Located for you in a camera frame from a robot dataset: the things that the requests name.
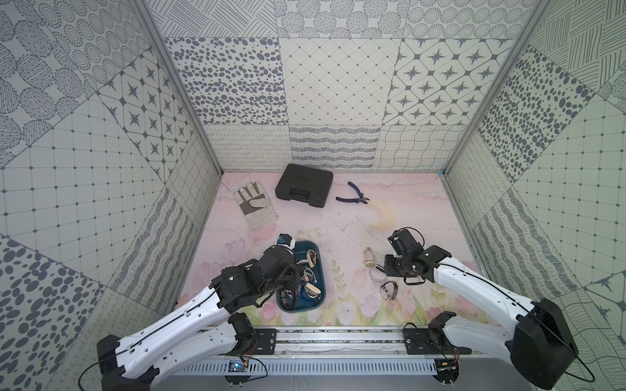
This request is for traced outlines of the beige strap gold watch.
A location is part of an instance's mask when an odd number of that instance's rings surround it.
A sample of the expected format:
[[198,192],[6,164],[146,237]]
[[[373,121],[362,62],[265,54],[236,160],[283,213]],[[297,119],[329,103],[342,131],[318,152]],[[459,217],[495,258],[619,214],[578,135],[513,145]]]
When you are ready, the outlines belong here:
[[366,268],[373,268],[378,265],[373,250],[366,248],[363,252],[363,264]]

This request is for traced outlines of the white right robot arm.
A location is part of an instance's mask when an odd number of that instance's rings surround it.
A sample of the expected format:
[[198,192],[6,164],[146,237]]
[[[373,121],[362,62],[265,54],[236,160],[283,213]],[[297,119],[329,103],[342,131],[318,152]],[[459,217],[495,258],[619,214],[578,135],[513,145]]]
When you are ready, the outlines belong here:
[[477,275],[447,250],[418,243],[407,227],[394,231],[388,240],[394,252],[385,257],[387,276],[401,278],[407,286],[430,282],[449,288],[496,321],[482,324],[444,311],[430,321],[425,337],[418,337],[417,329],[404,333],[408,351],[422,345],[444,357],[436,376],[439,381],[455,381],[463,350],[512,365],[540,389],[552,389],[578,360],[572,333],[552,301],[533,301]]

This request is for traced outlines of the white grey strap watch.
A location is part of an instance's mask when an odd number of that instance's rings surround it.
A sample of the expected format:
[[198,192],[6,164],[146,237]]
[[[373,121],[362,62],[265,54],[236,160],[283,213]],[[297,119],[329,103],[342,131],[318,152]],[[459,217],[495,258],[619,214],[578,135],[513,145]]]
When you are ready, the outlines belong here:
[[384,270],[380,270],[378,267],[372,267],[368,269],[368,275],[373,283],[383,285],[387,281],[387,276]]

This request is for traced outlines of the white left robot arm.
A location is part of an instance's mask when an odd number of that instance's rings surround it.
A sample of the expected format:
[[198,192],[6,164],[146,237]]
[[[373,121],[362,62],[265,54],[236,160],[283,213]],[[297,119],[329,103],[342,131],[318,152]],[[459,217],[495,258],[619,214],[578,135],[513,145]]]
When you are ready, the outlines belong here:
[[226,267],[187,304],[128,337],[97,344],[103,390],[149,390],[204,358],[254,352],[257,332],[242,309],[262,305],[282,288],[295,289],[302,271],[297,242],[280,236],[259,259]]

